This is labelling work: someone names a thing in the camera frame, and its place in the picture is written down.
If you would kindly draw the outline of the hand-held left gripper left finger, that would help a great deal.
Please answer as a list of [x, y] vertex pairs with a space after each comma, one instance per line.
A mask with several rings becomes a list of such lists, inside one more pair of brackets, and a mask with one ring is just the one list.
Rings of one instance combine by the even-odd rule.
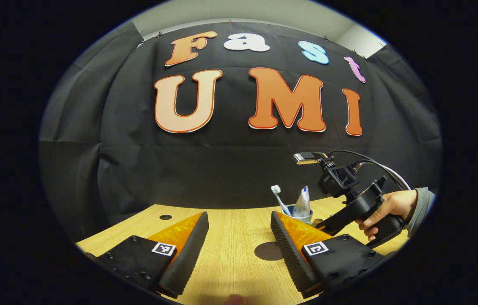
[[201, 212], [148, 238], [131, 235], [101, 255], [85, 255], [144, 290], [178, 297], [190, 280], [208, 230], [208, 214]]

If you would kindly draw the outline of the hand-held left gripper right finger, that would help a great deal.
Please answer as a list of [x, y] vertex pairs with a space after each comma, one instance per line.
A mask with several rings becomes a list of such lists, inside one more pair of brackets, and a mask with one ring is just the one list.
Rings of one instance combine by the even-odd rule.
[[305, 299], [351, 286], [387, 260], [349, 234], [332, 237], [277, 211], [271, 213], [271, 230]]

